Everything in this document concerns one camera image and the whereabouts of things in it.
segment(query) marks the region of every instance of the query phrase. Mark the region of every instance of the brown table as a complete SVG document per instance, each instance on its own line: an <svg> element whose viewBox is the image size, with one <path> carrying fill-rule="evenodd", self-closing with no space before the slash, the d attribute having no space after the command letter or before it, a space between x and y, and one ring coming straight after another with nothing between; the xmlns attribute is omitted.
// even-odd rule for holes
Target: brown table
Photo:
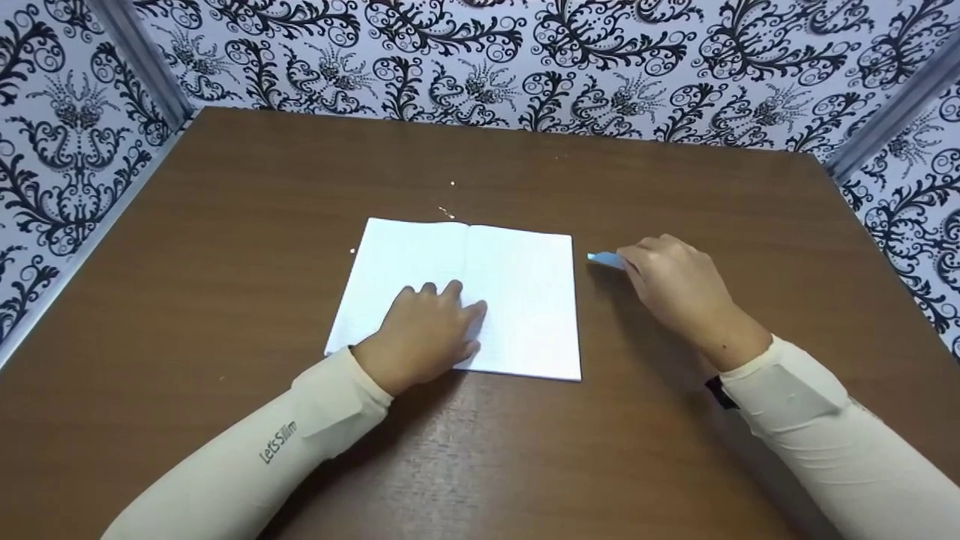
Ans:
<svg viewBox="0 0 960 540"><path fill-rule="evenodd" d="M583 382L413 390L266 536L796 534L761 488L788 482L747 474L690 351L584 264L664 232L960 479L960 372L813 158L207 109L0 372L2 535L96 537L320 359L368 216L441 209L573 235Z"/></svg>

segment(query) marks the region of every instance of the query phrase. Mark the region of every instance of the arm sleeve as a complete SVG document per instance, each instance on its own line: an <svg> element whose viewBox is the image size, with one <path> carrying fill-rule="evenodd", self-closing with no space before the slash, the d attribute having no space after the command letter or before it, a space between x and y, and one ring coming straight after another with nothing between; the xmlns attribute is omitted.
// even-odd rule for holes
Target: arm sleeve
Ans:
<svg viewBox="0 0 960 540"><path fill-rule="evenodd" d="M720 379L845 538L960 538L960 489L805 351L774 336Z"/></svg>
<svg viewBox="0 0 960 540"><path fill-rule="evenodd" d="M254 539L317 465L383 420L391 400L344 349L157 480L103 538Z"/></svg>

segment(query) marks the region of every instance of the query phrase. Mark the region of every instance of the blue pen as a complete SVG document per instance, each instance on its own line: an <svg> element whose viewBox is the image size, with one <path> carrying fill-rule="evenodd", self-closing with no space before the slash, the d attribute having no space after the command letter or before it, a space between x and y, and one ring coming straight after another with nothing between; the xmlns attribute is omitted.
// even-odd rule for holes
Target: blue pen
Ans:
<svg viewBox="0 0 960 540"><path fill-rule="evenodd" d="M600 253L588 253L587 259L596 262L597 264L603 264L604 266L610 266L610 268L616 268L617 270L624 270L623 259L620 258L616 253L610 253L608 251Z"/></svg>

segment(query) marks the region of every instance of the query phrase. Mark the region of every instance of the blank page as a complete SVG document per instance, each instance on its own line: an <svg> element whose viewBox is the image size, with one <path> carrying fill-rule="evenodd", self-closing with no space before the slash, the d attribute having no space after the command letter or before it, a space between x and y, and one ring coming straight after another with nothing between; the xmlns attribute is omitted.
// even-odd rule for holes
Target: blank page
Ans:
<svg viewBox="0 0 960 540"><path fill-rule="evenodd" d="M463 282L464 305L489 310L480 352L458 368L581 379L570 236L472 226Z"/></svg>
<svg viewBox="0 0 960 540"><path fill-rule="evenodd" d="M433 282L442 291L460 280L468 227L463 223L409 223L370 218L363 231L344 298L326 341L328 355L380 329L406 285Z"/></svg>

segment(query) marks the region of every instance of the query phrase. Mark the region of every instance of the white paper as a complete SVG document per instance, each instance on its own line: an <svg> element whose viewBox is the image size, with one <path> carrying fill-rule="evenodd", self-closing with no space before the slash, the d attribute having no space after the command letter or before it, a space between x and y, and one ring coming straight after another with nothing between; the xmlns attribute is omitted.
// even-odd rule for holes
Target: white paper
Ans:
<svg viewBox="0 0 960 540"><path fill-rule="evenodd" d="M480 352L458 368L581 379L570 236L453 222L367 222L326 352L379 329L404 286L451 280L465 306L489 305Z"/></svg>

